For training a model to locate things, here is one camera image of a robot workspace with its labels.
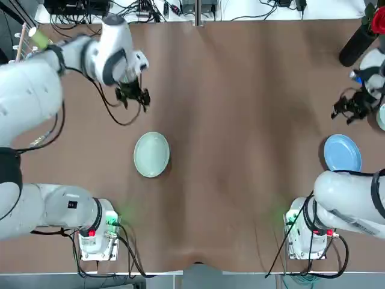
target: brown table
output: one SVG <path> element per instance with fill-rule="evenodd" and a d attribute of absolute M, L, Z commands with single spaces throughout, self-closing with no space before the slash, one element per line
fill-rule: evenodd
<path fill-rule="evenodd" d="M 367 121 L 346 126 L 343 117 L 330 119 L 342 90 L 353 85 L 337 54 L 358 26 L 358 20 L 132 25 L 135 46 L 150 61 L 143 75 L 152 97 L 148 113 L 122 128 L 86 79 L 65 76 L 64 132 L 48 148 L 23 156 L 24 181 L 79 185 L 109 199 L 133 227 L 147 272 L 197 261 L 266 272 L 282 240 L 283 214 L 295 197 L 310 193 L 323 171 L 319 153 L 328 135 L 350 136 L 365 172 L 385 166 L 384 134 Z M 112 101 L 113 89 L 106 91 Z M 137 104 L 129 105 L 117 110 L 120 120 L 136 112 Z M 147 131 L 164 134 L 171 147 L 167 171 L 155 179 L 140 176 L 132 161 Z M 350 246 L 349 271 L 385 271 L 383 241 L 342 234 Z M 334 252 L 328 255 L 313 268 L 337 271 Z M 121 247 L 119 261 L 101 263 L 99 271 L 126 272 L 126 262 Z M 94 262 L 87 265 L 94 268 Z M 288 262 L 289 271 L 302 268 Z M 0 243 L 2 273 L 75 270 L 64 238 Z M 282 271 L 277 262 L 274 272 Z"/>

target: plate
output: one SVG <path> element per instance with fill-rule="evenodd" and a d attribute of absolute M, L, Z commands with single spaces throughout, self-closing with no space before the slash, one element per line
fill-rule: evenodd
<path fill-rule="evenodd" d="M 167 167 L 170 147 L 166 138 L 155 131 L 141 136 L 135 145 L 134 163 L 138 172 L 147 177 L 159 176 Z"/>
<path fill-rule="evenodd" d="M 324 158 L 330 170 L 361 171 L 361 153 L 354 141 L 343 134 L 333 134 L 325 142 Z"/>

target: red object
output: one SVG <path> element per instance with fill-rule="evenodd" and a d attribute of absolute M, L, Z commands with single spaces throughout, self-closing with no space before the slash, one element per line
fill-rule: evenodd
<path fill-rule="evenodd" d="M 385 6 L 374 14 L 371 29 L 374 33 L 385 34 Z"/>

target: light green plate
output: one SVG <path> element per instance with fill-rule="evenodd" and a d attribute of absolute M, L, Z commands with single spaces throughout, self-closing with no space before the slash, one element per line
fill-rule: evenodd
<path fill-rule="evenodd" d="M 138 172 L 147 178 L 159 176 L 167 167 L 170 147 L 165 137 L 155 131 L 142 135 L 134 149 L 134 163 Z"/>

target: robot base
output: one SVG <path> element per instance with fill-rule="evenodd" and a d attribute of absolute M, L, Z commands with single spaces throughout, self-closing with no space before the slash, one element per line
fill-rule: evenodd
<path fill-rule="evenodd" d="M 102 220 L 95 235 L 83 237 L 79 234 L 79 246 L 83 261 L 116 261 L 118 258 L 119 227 L 110 224 L 120 222 L 119 215 L 106 199 L 99 199 L 102 205 Z"/>
<path fill-rule="evenodd" d="M 287 234 L 287 232 L 289 231 L 289 229 L 291 227 L 291 225 L 287 225 L 287 224 L 291 224 L 299 212 L 300 212 L 300 210 L 291 209 L 286 213 L 286 215 L 283 215 L 285 234 Z M 300 232 L 300 229 L 297 226 L 297 224 L 298 224 L 297 222 L 294 223 L 293 228 L 291 229 L 291 231 L 288 235 L 288 238 L 286 239 L 287 253 L 288 253 L 288 256 L 290 259 L 308 260 L 309 259 L 309 251 L 305 251 L 305 250 L 301 249 L 302 248 L 301 237 L 300 237 L 301 234 L 298 233 L 298 232 Z M 321 239 L 324 239 L 323 241 L 326 245 L 327 236 L 324 235 L 321 237 Z M 323 249 L 320 251 L 310 253 L 310 259 L 312 259 L 312 260 L 314 260 L 314 259 L 320 259 L 320 260 L 326 259 L 325 256 L 322 256 L 322 254 L 325 251 L 325 247 L 326 246 L 324 246 Z"/>

